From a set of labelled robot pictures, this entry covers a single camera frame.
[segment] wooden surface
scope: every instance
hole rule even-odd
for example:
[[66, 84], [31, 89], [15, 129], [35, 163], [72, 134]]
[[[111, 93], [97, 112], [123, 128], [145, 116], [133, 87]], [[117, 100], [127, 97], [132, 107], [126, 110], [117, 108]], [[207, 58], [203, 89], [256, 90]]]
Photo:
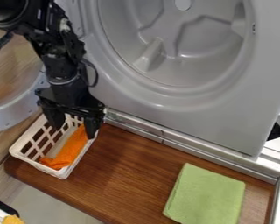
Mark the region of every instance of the wooden surface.
[[157, 224], [174, 223], [162, 211], [184, 163], [244, 181], [240, 223], [268, 222], [273, 185], [107, 124], [66, 180], [13, 157], [6, 161], [5, 170], [101, 221]]
[[22, 135], [22, 133], [30, 127], [30, 125], [39, 117], [40, 111], [30, 118], [19, 123], [18, 125], [7, 129], [5, 131], [0, 131], [0, 163], [6, 158], [9, 152], [9, 148], [12, 144]]
[[39, 74], [41, 61], [31, 45], [20, 36], [0, 51], [0, 103], [29, 87]]
[[0, 200], [9, 205], [23, 189], [23, 182], [11, 177], [4, 170], [4, 164], [0, 165]]

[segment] screw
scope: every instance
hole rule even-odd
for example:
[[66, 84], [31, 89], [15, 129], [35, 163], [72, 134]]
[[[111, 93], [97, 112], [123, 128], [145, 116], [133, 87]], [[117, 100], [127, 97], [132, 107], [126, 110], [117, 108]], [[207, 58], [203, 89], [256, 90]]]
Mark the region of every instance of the screw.
[[256, 24], [252, 24], [252, 32], [256, 33]]

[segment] metal bar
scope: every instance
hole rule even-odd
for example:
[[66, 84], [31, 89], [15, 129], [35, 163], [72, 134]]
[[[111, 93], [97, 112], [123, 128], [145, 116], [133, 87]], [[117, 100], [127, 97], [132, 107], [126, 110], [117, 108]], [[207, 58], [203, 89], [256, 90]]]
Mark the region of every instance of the metal bar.
[[280, 177], [280, 153], [271, 153], [268, 149], [265, 151], [265, 153], [268, 152], [266, 158], [249, 157], [240, 152], [167, 129], [153, 122], [113, 109], [108, 110], [106, 121], [140, 136], [170, 145], [172, 148], [224, 165], [271, 184], [275, 184]]

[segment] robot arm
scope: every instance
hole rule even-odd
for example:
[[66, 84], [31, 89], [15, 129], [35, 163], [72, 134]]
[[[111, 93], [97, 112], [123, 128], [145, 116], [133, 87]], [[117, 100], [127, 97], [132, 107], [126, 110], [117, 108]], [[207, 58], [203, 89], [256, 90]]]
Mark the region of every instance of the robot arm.
[[12, 33], [24, 36], [45, 65], [49, 88], [37, 89], [48, 122], [62, 127], [65, 113], [84, 118], [93, 138], [104, 117], [104, 105], [88, 92], [84, 43], [74, 33], [66, 13], [53, 0], [0, 0], [0, 49]]

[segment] white floor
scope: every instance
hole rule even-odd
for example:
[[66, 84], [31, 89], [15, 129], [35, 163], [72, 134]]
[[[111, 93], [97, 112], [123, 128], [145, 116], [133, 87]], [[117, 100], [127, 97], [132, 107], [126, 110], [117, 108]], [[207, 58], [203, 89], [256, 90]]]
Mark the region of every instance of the white floor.
[[26, 224], [102, 224], [95, 218], [25, 185], [10, 203]]

